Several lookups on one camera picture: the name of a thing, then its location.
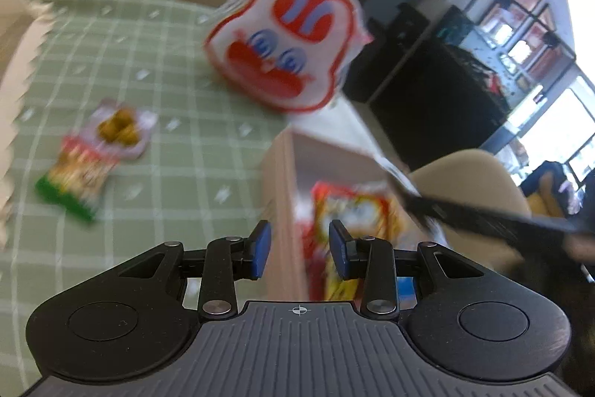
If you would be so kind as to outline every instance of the cartoon eye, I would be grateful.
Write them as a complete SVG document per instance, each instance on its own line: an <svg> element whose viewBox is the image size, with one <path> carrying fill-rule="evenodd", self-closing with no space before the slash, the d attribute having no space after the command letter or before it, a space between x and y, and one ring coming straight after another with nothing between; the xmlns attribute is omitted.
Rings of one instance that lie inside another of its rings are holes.
<svg viewBox="0 0 595 397"><path fill-rule="evenodd" d="M303 69L307 60L306 51L301 48L290 48L281 53L281 56L277 59L277 67L297 75Z"/></svg>
<svg viewBox="0 0 595 397"><path fill-rule="evenodd" d="M254 49L260 57L270 56L277 48L277 33L271 29L257 31L248 39L248 46Z"/></svg>

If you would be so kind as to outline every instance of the table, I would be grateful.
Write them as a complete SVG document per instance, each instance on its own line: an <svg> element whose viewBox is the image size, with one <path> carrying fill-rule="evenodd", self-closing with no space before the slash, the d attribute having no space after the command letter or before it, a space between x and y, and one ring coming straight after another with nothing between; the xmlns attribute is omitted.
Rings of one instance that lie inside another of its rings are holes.
<svg viewBox="0 0 595 397"><path fill-rule="evenodd" d="M25 340L31 312L59 293L166 240L203 248L248 235L261 213L260 162L287 125L218 80L200 49L210 10L173 0L40 0L57 20L18 119L16 190L0 253L0 395L39 373ZM33 186L64 135L111 97L159 115L141 159L122 162L93 225L45 204ZM184 305L196 307L189 281ZM238 299L264 286L237 283Z"/></svg>

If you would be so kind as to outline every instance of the snack package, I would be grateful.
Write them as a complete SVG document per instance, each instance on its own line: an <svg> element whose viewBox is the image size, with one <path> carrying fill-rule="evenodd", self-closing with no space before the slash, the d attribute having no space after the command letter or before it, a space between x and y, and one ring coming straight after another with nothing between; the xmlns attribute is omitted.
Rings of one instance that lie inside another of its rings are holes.
<svg viewBox="0 0 595 397"><path fill-rule="evenodd" d="M94 150L75 136L64 137L56 164L35 184L48 202L93 221L103 184L118 160Z"/></svg>
<svg viewBox="0 0 595 397"><path fill-rule="evenodd" d="M343 281L328 253L328 225L333 219L338 219L353 237L374 236L392 241L401 230L397 202L384 193L353 190L322 182L314 185L312 196L313 232L318 244L325 248L327 254L324 299L356 299L359 281Z"/></svg>
<svg viewBox="0 0 595 397"><path fill-rule="evenodd" d="M358 0L228 0L204 48L219 73L255 100L310 112L372 38Z"/></svg>
<svg viewBox="0 0 595 397"><path fill-rule="evenodd" d="M101 153L118 159L138 159L147 149L157 115L148 110L101 100L80 136Z"/></svg>

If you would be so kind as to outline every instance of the metal screw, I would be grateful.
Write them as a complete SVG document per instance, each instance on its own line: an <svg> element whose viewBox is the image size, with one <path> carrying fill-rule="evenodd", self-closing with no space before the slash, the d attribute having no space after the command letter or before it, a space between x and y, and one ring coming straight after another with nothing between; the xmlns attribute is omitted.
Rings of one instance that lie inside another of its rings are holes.
<svg viewBox="0 0 595 397"><path fill-rule="evenodd" d="M224 315L231 311L231 304L222 299L212 299L202 305L202 310L209 315Z"/></svg>
<svg viewBox="0 0 595 397"><path fill-rule="evenodd" d="M368 308L368 311L376 313L377 315L387 315L395 311L397 305L386 299L373 299L366 305L366 308Z"/></svg>

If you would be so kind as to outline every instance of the red outline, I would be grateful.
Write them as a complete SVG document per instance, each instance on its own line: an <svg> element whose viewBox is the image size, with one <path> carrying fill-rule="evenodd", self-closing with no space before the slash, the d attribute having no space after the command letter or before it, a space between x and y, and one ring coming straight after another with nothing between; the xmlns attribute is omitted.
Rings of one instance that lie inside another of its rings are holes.
<svg viewBox="0 0 595 397"><path fill-rule="evenodd" d="M210 41L221 30L221 28L223 26L225 26L226 24L228 24L230 21L236 19L239 16L242 16L243 13L245 13L248 9L250 9L253 6L253 4L255 3L255 1L256 0L249 0L248 3L242 9L240 9L239 11L237 11L237 12L233 13L232 15L226 17L225 19L223 19L222 21L220 21L217 26L215 26L215 28L209 33L209 36L207 36L207 38L205 39L205 42L203 43L203 48L204 48L204 50L206 52L206 57L208 58L208 60L210 61L210 63L215 67L215 69L219 72L219 74L223 78L225 78L232 86L235 86L236 88L239 88L241 91L245 92L250 98L256 100L257 102L259 102L259 103L261 103L261 104L263 104L265 106L268 106L269 108L273 108L275 110L282 111L282 112L300 113L300 112L313 112L313 111L316 111L316 110L324 107L326 104L329 103L329 101L331 101L332 96L334 95L335 82L336 82L336 79L337 79L336 78L336 71L337 71L338 65L340 65L341 60L345 56L345 52L347 51L347 46L349 44L349 41L353 37L353 31L355 30L355 20L354 20L354 14L353 14L353 5L351 4L351 2L349 0L338 0L338 1L340 1L340 2L342 2L342 3L344 3L346 5L347 12L350 14L350 16L349 16L349 27L347 29L347 37L345 39L345 42L341 46L341 49L339 50L338 55L335 58L335 61L332 63L331 68L329 70L330 71L330 75L331 75L331 84L329 86L328 93L325 95L325 97L323 98L323 100L320 101L317 105L309 106L309 107L305 107L305 108L287 108L285 106L276 105L275 103L270 103L270 102L266 102L264 100L258 99L257 96L255 96L253 93L251 93L245 87L241 86L240 83L238 83L237 81L234 81L231 78L229 78L225 74L225 69L223 68L223 66L221 65L221 63L218 62L218 59L217 59L216 54L213 52L212 48L210 47Z"/></svg>

